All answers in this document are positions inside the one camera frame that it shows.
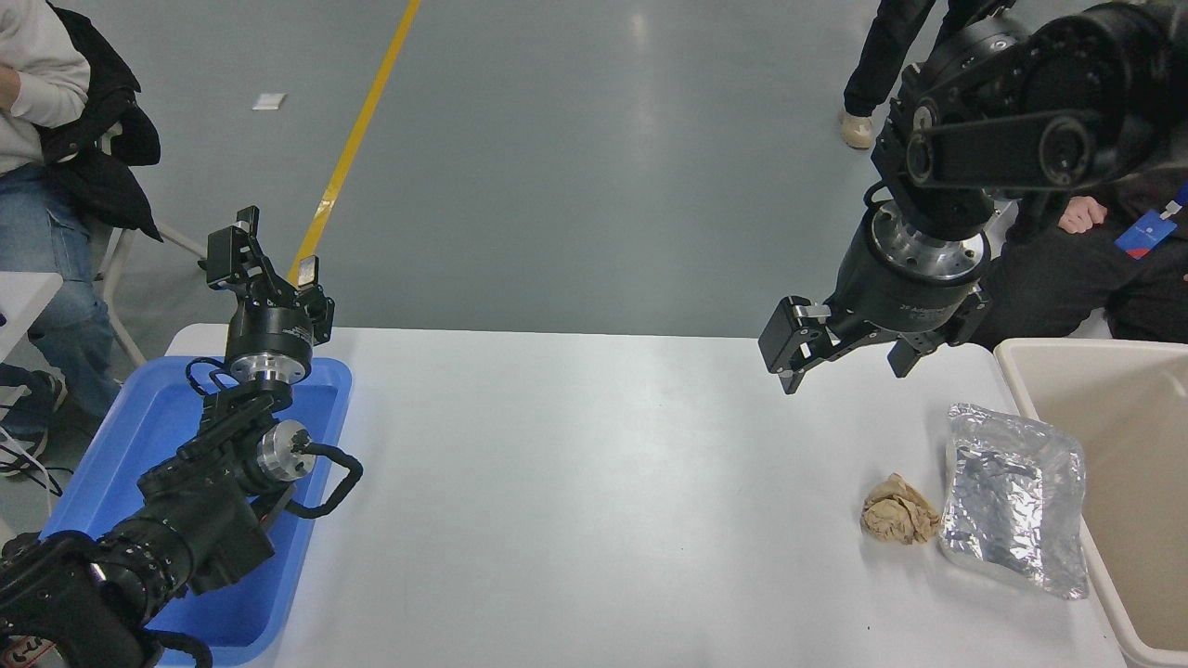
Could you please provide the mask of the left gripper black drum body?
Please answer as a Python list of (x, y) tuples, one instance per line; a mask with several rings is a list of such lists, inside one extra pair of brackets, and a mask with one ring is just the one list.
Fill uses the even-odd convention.
[(240, 300), (226, 330), (226, 363), (272, 354), (309, 365), (314, 345), (312, 317), (305, 309)]

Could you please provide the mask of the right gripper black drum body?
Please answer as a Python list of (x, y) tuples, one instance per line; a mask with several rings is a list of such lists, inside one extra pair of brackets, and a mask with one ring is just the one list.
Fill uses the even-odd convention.
[(967, 342), (986, 319), (986, 234), (929, 237), (904, 218), (859, 225), (826, 301), (826, 326), (838, 339), (887, 330), (918, 340)]

